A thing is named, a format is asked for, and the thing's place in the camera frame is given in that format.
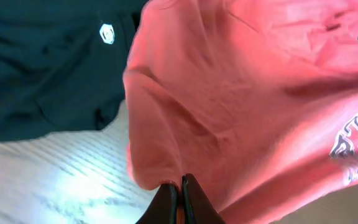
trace dark green cloth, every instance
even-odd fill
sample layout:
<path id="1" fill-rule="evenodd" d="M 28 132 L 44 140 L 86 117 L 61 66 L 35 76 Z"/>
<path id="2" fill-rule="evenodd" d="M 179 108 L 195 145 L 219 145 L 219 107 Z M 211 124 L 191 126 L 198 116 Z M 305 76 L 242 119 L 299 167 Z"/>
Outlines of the dark green cloth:
<path id="1" fill-rule="evenodd" d="M 106 127 L 124 99 L 145 2 L 0 0 L 0 141 Z M 113 26 L 113 44 L 103 42 L 103 24 Z"/>

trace black fabric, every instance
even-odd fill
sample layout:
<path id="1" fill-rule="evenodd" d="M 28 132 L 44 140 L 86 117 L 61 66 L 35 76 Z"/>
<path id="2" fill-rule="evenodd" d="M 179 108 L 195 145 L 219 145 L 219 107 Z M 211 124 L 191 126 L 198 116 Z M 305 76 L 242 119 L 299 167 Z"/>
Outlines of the black fabric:
<path id="1" fill-rule="evenodd" d="M 146 0 L 0 0 L 0 141 L 100 130 L 124 99 L 122 73 Z M 111 24 L 113 44 L 99 30 Z"/>

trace pink fabric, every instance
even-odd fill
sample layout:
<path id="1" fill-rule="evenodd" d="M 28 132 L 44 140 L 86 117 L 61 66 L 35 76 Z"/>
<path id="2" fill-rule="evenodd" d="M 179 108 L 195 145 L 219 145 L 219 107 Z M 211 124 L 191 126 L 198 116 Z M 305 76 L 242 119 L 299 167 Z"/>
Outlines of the pink fabric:
<path id="1" fill-rule="evenodd" d="M 357 184 L 357 36 L 356 0 L 150 1 L 124 74 L 131 175 L 192 173 L 227 223 Z"/>

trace red shirt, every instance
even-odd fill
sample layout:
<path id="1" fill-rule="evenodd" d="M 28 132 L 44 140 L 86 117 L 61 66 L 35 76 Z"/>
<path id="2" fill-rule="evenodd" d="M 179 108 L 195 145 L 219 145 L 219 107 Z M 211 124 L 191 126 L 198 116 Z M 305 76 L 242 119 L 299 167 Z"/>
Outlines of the red shirt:
<path id="1" fill-rule="evenodd" d="M 124 83 L 144 189 L 197 178 L 227 223 L 358 184 L 358 1 L 152 0 Z"/>

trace t-shirt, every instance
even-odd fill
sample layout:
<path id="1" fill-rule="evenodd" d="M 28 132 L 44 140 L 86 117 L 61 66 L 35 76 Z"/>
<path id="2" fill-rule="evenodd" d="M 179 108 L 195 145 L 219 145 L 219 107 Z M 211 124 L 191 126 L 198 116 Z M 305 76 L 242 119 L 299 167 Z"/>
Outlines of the t-shirt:
<path id="1" fill-rule="evenodd" d="M 0 141 L 100 130 L 146 0 L 0 0 Z"/>
<path id="2" fill-rule="evenodd" d="M 124 72 L 129 172 L 226 223 L 358 184 L 358 1 L 153 0 Z"/>

